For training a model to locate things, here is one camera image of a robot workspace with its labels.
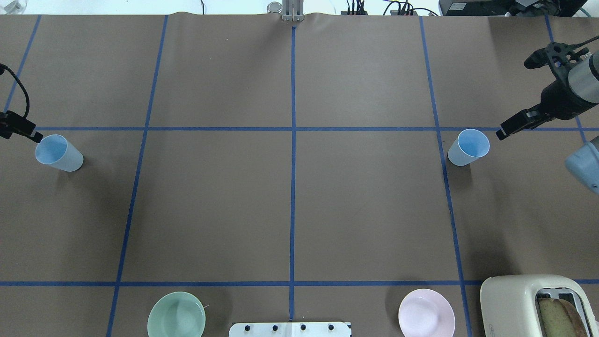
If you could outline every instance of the bread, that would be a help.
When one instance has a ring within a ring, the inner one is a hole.
[[[588,337],[576,308],[562,299],[538,299],[547,337]]]

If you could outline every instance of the white label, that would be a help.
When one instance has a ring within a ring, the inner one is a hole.
[[[455,4],[451,4],[451,7],[449,7],[450,11],[461,11],[466,7],[466,3],[465,2],[457,2]]]

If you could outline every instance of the white metal plate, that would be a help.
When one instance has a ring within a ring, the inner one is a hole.
[[[344,322],[236,323],[229,337],[351,337],[351,326]]]

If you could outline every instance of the metal mount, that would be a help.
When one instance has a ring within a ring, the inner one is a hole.
[[[352,324],[344,322],[236,323],[229,337],[352,337]]]
[[[283,0],[281,18],[283,21],[304,21],[304,0]]]

